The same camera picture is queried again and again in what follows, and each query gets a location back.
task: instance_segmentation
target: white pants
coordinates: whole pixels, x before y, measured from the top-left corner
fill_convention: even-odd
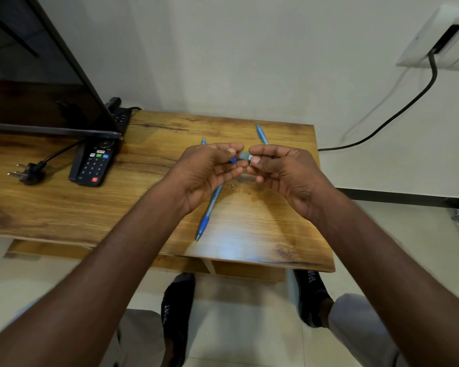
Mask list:
[[[364,367],[408,366],[364,296],[340,296],[331,308],[328,322],[333,335]],[[100,367],[159,367],[164,353],[160,315],[127,309]]]

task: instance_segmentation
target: black sock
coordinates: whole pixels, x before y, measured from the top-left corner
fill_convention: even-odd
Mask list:
[[[308,326],[323,327],[320,319],[320,305],[325,299],[331,299],[317,271],[294,269],[294,276],[299,285],[299,315]]]
[[[196,278],[192,273],[182,273],[165,290],[161,302],[161,323],[165,338],[173,342],[170,367],[181,367],[185,362],[190,310],[194,301]]]

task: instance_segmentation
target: white wall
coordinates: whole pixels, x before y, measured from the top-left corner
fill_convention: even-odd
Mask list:
[[[459,3],[40,1],[103,100],[314,124],[320,147],[368,135],[427,84],[428,70],[394,64],[439,5]],[[321,161],[336,186],[459,197],[459,72],[440,71],[376,137]]]

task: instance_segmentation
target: wooden table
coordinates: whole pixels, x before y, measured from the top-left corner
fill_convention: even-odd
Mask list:
[[[41,184],[19,183],[7,176],[16,169],[16,163],[38,162],[72,140],[0,134],[0,236],[94,247],[167,173],[186,147],[199,144],[204,136],[208,143],[241,141],[248,149],[259,143],[255,123],[139,111],[131,118],[122,150],[99,188],[68,181],[74,150],[50,161],[48,176]],[[258,123],[271,143],[307,149],[318,162],[312,125]],[[262,266],[335,270],[331,248],[318,230],[295,213],[281,195],[256,185],[252,176],[243,174],[224,185],[208,228],[195,242],[207,205],[183,219],[160,255],[203,259],[210,272],[230,264],[237,271],[242,270],[242,264],[258,265],[262,270]]]

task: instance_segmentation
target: power plug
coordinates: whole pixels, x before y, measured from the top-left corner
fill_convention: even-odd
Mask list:
[[[13,173],[7,173],[7,175],[19,178],[19,182],[22,182],[25,185],[36,185],[44,179],[45,173],[43,168],[46,166],[46,162],[44,161],[39,163],[30,162],[27,166],[18,163],[17,166],[24,167],[25,170],[23,172],[14,171]]]

